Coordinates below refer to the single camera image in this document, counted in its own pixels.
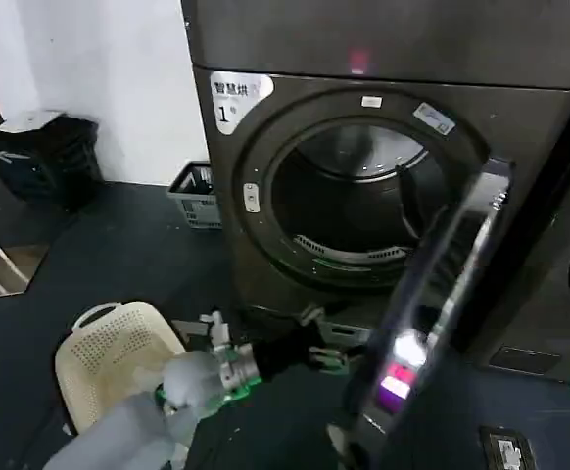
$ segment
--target red light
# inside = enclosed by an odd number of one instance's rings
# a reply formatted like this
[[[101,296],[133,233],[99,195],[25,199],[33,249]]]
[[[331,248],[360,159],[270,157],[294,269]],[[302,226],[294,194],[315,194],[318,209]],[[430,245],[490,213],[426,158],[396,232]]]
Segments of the red light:
[[[412,385],[415,380],[415,374],[412,370],[407,369],[403,365],[393,362],[387,369],[387,375],[394,377],[408,385]]]
[[[366,50],[355,49],[350,52],[351,72],[355,75],[363,75],[367,72],[369,53]]]

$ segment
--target gray basket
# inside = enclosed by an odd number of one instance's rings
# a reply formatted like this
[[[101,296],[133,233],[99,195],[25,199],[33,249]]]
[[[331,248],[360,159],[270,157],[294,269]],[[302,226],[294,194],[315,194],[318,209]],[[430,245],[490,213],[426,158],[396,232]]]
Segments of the gray basket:
[[[222,228],[209,164],[187,164],[167,189],[167,196],[178,204],[190,227]]]

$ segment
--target dryer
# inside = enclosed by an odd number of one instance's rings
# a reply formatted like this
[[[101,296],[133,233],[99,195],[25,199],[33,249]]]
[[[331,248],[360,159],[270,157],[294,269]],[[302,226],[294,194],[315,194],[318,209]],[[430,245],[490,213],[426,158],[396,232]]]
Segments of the dryer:
[[[513,230],[500,250],[516,259],[493,263],[484,280],[507,282],[475,299],[469,310],[487,315],[465,315],[457,345],[481,365],[570,382],[570,125]]]
[[[247,306],[374,325],[436,210],[489,154],[511,217],[570,115],[570,2],[183,0]]]

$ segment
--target dark floor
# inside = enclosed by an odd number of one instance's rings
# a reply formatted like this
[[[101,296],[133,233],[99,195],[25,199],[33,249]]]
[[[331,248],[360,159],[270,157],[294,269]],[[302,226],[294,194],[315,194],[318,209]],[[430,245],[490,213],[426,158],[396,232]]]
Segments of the dark floor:
[[[0,299],[0,469],[42,468],[68,437],[52,359],[73,321],[144,300],[168,319],[234,304],[221,233],[191,231],[164,188],[115,185],[59,236],[28,292]],[[198,429],[188,468],[332,469],[323,427],[344,380],[294,369]],[[570,468],[566,385],[477,371],[450,356],[397,438],[393,469],[485,470],[478,426],[530,440],[538,468]]]

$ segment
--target laundry basket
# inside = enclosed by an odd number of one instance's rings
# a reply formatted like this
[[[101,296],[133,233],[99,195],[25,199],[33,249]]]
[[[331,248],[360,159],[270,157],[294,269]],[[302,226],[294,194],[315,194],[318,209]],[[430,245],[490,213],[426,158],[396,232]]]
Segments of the laundry basket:
[[[166,362],[184,352],[174,331],[149,304],[109,303],[85,312],[55,356],[59,387],[75,430],[82,433],[129,395],[154,390],[162,382]]]

